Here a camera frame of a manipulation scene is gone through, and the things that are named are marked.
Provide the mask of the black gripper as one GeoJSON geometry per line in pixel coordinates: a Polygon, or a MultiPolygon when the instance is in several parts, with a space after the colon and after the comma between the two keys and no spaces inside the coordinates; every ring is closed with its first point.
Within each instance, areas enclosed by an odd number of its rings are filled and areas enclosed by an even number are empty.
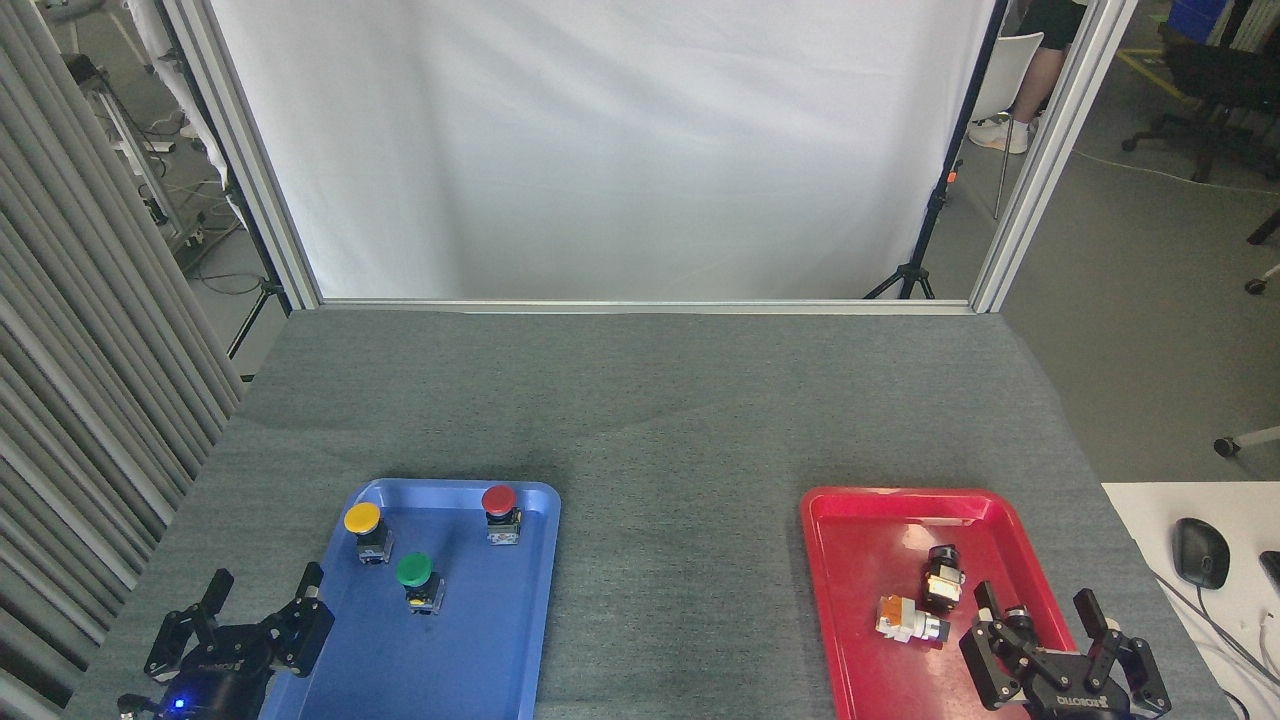
{"type": "Polygon", "coordinates": [[[145,674],[165,685],[155,717],[256,719],[273,670],[308,676],[335,621],[319,594],[323,578],[321,565],[307,562],[294,597],[262,628],[218,628],[234,577],[216,570],[200,601],[164,616],[145,660],[145,674]]]}
{"type": "Polygon", "coordinates": [[[1094,592],[1073,597],[1085,634],[1087,656],[1044,652],[1023,605],[1001,611],[995,587],[975,588],[978,615],[960,651],[986,707],[1024,705],[1030,719],[1162,717],[1172,710],[1148,641],[1108,624],[1094,592]]]}

